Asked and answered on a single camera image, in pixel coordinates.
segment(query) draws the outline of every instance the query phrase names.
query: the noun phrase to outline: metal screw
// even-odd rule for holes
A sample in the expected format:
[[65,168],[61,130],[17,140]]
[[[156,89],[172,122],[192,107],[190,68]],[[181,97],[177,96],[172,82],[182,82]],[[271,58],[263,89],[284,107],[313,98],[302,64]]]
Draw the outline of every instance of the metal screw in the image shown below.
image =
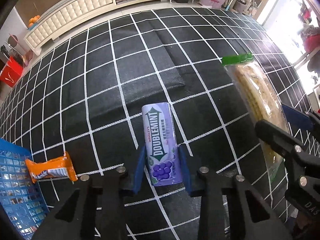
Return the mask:
[[299,180],[299,182],[300,182],[300,185],[302,186],[302,187],[304,187],[305,185],[307,185],[307,178],[305,177],[305,176],[302,176],[301,178],[300,178],[300,180]]
[[116,168],[116,171],[119,173],[124,173],[125,172],[125,167],[124,166],[119,166]]
[[199,171],[200,171],[201,173],[208,173],[208,172],[209,172],[209,168],[208,168],[208,167],[205,167],[205,166],[202,166],[202,167],[200,167]]
[[87,180],[89,179],[89,175],[88,175],[88,174],[84,174],[84,175],[82,175],[82,176],[80,177],[80,179],[81,179],[82,181],[87,181]]
[[244,176],[243,175],[237,175],[236,176],[236,180],[239,181],[239,182],[242,182],[245,180]]
[[297,153],[302,152],[301,147],[300,147],[299,145],[297,145],[297,144],[294,146],[294,150],[295,150]]

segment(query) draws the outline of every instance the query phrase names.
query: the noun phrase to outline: red cloth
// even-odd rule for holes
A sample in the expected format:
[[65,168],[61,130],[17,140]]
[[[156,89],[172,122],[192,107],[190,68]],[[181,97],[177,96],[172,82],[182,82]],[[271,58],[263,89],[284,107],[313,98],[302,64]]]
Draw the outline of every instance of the red cloth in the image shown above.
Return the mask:
[[320,35],[307,37],[303,46],[306,52],[311,53],[316,47],[320,46]]
[[10,57],[0,74],[0,80],[13,87],[20,78],[22,70],[23,67]]

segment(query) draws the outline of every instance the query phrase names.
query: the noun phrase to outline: grid pattern cloth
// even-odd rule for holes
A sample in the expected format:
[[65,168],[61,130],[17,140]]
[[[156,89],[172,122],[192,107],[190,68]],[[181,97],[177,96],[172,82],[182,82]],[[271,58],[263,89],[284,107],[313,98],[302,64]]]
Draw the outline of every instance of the grid pattern cloth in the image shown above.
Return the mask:
[[[0,136],[30,149],[35,162],[67,150],[77,176],[90,174],[100,185],[105,171],[144,144],[141,107],[169,102],[177,143],[217,173],[243,174],[284,222],[294,209],[284,198],[284,164],[271,182],[247,109],[221,66],[223,56],[246,52],[281,102],[311,109],[294,68],[253,19],[169,8],[107,21],[42,57],[2,105]],[[318,155],[308,131],[290,126],[290,132]],[[72,186],[68,179],[39,184],[49,208]],[[139,194],[125,199],[129,239],[196,239],[200,202],[182,184],[154,188],[146,173]]]

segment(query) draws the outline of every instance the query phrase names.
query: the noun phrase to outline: blue plastic basket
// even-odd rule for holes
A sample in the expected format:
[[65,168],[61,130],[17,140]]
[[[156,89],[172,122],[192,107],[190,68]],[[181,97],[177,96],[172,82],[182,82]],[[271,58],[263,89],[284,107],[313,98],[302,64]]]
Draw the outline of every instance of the blue plastic basket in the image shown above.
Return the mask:
[[0,139],[0,202],[15,228],[26,240],[49,210],[38,183],[33,184],[25,164],[27,149]]

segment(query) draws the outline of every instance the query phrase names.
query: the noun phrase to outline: orange snack package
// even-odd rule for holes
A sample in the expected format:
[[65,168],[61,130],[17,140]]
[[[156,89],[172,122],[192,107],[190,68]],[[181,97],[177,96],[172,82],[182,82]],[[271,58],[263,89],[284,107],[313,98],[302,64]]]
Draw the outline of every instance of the orange snack package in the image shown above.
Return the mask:
[[36,183],[38,179],[61,177],[68,177],[72,181],[78,180],[68,152],[64,152],[62,157],[49,160],[45,163],[35,163],[31,160],[26,160],[26,165],[33,183]]

